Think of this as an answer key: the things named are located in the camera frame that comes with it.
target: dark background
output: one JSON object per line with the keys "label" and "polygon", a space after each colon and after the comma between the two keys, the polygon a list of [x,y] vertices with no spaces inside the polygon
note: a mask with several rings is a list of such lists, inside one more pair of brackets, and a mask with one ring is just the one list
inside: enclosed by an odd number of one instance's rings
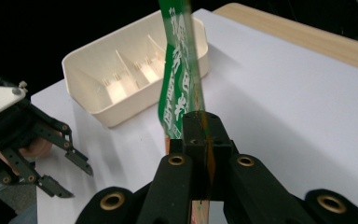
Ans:
{"label": "dark background", "polygon": [[[215,10],[231,1],[192,1]],[[358,40],[356,0],[236,1]],[[62,59],[74,49],[159,10],[153,1],[0,1],[0,76],[28,83],[29,95],[63,79]]]}

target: white table surface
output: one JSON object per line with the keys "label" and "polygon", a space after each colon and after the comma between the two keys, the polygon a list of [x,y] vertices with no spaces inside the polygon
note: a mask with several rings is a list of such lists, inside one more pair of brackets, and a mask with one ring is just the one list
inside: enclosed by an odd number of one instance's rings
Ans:
{"label": "white table surface", "polygon": [[[358,205],[358,68],[200,9],[210,71],[202,79],[206,108],[219,116],[239,151],[264,162],[283,185],[304,198],[334,190]],[[75,194],[37,190],[38,223],[75,223],[98,191],[136,191],[150,182],[164,156],[157,105],[105,128],[67,93],[64,80],[32,96],[53,118],[69,124],[74,146],[89,158],[88,176],[54,147],[36,160]],[[224,223],[221,203],[210,223]]]}

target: divided storage tray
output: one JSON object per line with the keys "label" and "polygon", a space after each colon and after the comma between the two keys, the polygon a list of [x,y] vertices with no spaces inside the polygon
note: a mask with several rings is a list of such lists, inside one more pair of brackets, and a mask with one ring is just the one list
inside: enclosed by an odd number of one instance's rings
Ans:
{"label": "divided storage tray", "polygon": [[[205,28],[196,18],[193,23],[204,77],[209,67]],[[166,45],[157,11],[76,49],[62,60],[68,93],[101,124],[114,127],[158,102]]]}

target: white table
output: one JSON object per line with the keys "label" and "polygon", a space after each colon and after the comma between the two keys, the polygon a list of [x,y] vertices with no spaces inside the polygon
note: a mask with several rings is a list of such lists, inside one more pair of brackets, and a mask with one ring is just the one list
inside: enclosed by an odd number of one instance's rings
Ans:
{"label": "white table", "polygon": [[[206,108],[222,119],[239,151],[264,162],[297,197],[325,188],[358,205],[358,68],[203,9],[194,16],[209,43]],[[64,80],[32,102],[70,125],[94,170],[86,175],[57,147],[37,159],[39,174],[75,194],[50,198],[38,189],[39,224],[75,223],[98,191],[136,191],[153,179],[165,153],[157,105],[108,129],[68,95]],[[224,223],[221,204],[212,210],[210,223]]]}

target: green packet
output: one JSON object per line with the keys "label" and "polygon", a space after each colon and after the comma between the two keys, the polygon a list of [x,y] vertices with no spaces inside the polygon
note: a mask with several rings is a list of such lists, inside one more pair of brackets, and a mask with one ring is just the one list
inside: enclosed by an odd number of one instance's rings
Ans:
{"label": "green packet", "polygon": [[188,0],[159,0],[167,36],[158,118],[171,139],[182,137],[182,116],[204,111],[200,70]]}

